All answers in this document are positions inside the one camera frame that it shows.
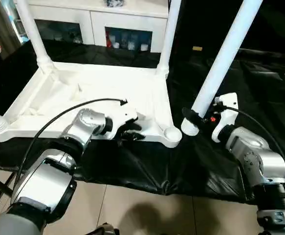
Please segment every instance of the black fabric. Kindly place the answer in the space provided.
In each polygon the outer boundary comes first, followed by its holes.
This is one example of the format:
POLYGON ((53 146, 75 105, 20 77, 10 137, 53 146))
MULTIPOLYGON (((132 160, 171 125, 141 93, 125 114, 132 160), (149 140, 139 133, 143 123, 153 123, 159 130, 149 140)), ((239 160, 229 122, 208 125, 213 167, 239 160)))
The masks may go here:
MULTIPOLYGON (((105 47, 45 42, 54 61, 155 68, 158 54, 132 54, 105 47)), ((278 63, 234 61, 218 94, 236 92, 239 109, 262 123, 285 152, 285 66, 278 63)), ((213 60, 200 56, 188 62, 175 61, 167 80, 176 127, 183 120, 182 107, 191 107, 213 60)), ((0 65, 0 114, 3 115, 37 68, 30 43, 0 65)), ((260 128, 243 116, 243 125, 263 136, 260 128)), ((0 169, 15 171, 30 142, 14 138, 0 143, 0 169)), ((39 139, 33 153, 47 140, 39 139)), ((32 154, 27 167, 37 155, 32 154)), ((158 194, 180 193, 230 201, 251 202, 252 194, 232 155, 211 137, 184 135, 169 149, 154 142, 92 141, 83 155, 75 179, 135 188, 158 194)))

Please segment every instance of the black cable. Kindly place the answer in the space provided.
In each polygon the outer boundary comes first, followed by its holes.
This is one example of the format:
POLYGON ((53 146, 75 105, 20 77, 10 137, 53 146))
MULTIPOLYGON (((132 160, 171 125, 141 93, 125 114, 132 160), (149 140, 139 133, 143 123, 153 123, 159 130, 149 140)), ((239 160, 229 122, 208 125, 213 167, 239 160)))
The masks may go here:
POLYGON ((29 147, 27 148, 26 150, 26 153, 23 157, 23 160, 22 160, 22 163, 20 164, 20 167, 19 167, 19 170, 17 172, 17 175, 16 175, 16 178, 15 178, 15 182, 14 182, 14 186, 13 186, 13 190, 15 189, 15 186, 17 184, 17 182, 20 180, 20 177, 21 177, 21 174, 22 174, 22 171, 23 171, 23 168, 24 168, 24 164, 25 164, 25 161, 29 155, 29 152, 32 148, 32 146, 34 145, 35 141, 38 139, 39 135, 50 125, 52 124, 55 120, 57 120, 59 117, 61 117, 62 115, 68 113, 69 111, 73 110, 73 109, 76 109, 76 108, 79 108, 81 106, 84 106, 86 104, 90 104, 90 103, 94 103, 94 102, 98 102, 98 101, 106 101, 106 100, 110 100, 110 101, 120 101, 121 102, 121 105, 127 103, 127 101, 124 101, 124 100, 121 100, 121 99, 113 99, 113 98, 102 98, 102 99, 94 99, 94 100, 90 100, 90 101, 87 101, 87 102, 84 102, 84 103, 80 103, 80 104, 77 104, 69 109, 66 109, 64 110, 63 112, 61 112, 60 114, 56 115, 53 119, 51 119, 46 125, 44 125, 37 133, 36 135, 34 136, 33 140, 31 141, 31 143, 29 144, 29 147))
POLYGON ((244 111, 241 111, 239 109, 235 109, 235 108, 232 108, 232 107, 227 107, 227 106, 222 106, 222 108, 229 109, 229 110, 232 110, 232 111, 236 111, 236 112, 238 112, 238 113, 248 117, 249 119, 254 121, 256 124, 258 124, 258 126, 261 127, 264 130, 264 132, 267 134, 267 136, 273 141, 274 145, 276 146, 276 148, 279 151, 280 156, 283 158, 283 160, 285 162, 285 154, 284 154, 283 150, 280 148, 280 146, 277 143, 277 141, 275 140, 275 138, 270 134, 269 131, 267 131, 267 129, 262 124, 260 124, 255 118, 253 118, 251 115, 245 113, 244 111))

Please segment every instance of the white cabinet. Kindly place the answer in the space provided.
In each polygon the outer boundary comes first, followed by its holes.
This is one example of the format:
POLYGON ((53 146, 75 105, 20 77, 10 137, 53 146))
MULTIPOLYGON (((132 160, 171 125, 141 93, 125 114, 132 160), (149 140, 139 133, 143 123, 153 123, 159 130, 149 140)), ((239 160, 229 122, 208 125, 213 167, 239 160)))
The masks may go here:
POLYGON ((125 0, 122 7, 107 7, 104 0, 28 0, 28 3, 34 19, 79 24, 84 44, 106 46, 106 27, 111 27, 151 32, 151 52, 162 51, 167 0, 125 0))
POLYGON ((165 37, 166 19, 145 16, 123 15, 106 12, 91 12, 93 36, 96 45, 106 46, 106 27, 152 32, 151 52, 161 52, 165 37))

